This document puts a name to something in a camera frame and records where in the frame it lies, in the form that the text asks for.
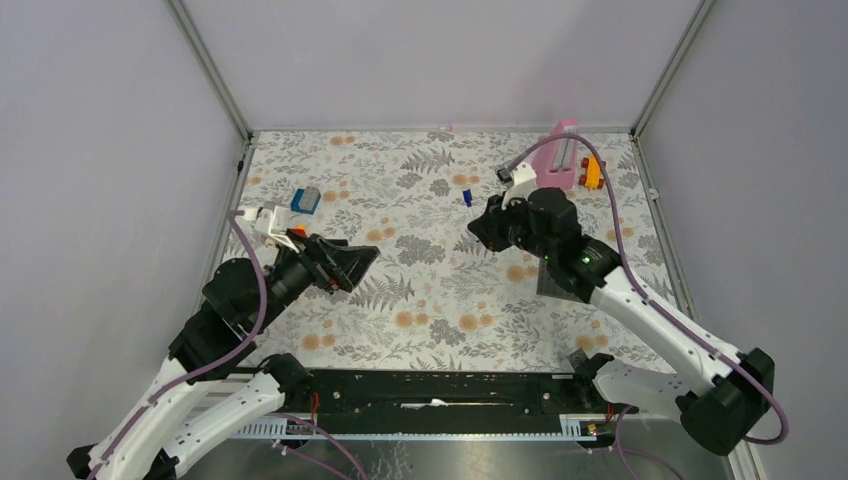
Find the white blue pen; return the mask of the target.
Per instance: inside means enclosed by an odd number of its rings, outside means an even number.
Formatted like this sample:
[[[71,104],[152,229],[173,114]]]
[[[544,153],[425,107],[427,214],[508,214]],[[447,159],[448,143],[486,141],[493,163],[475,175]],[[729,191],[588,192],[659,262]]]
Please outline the white blue pen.
[[[467,208],[471,208],[473,206],[473,196],[470,189],[466,189],[462,191],[463,202]]]

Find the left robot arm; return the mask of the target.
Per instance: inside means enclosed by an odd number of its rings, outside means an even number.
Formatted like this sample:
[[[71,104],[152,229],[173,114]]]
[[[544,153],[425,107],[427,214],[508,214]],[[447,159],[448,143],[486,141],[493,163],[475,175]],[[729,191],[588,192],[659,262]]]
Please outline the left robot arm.
[[[77,447],[67,464],[77,479],[179,479],[212,448],[253,420],[309,401],[311,372],[292,354],[272,354],[246,386],[191,417],[194,407],[236,372],[256,339],[306,290],[350,293],[380,251],[298,230],[285,233],[264,269],[245,235],[246,254],[220,264],[199,310],[168,347],[159,371],[112,433]]]

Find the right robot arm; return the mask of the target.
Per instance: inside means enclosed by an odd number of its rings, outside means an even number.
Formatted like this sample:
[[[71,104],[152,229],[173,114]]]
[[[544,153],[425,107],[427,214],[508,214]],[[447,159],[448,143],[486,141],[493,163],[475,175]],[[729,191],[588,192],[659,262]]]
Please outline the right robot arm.
[[[747,353],[686,317],[627,268],[608,244],[585,233],[564,192],[543,188],[526,199],[494,195],[468,225],[484,248],[511,247],[539,258],[580,302],[617,320],[662,357],[662,374],[595,355],[578,373],[575,402],[597,412],[609,402],[679,422],[705,450],[729,455],[771,410],[776,365],[765,351]]]

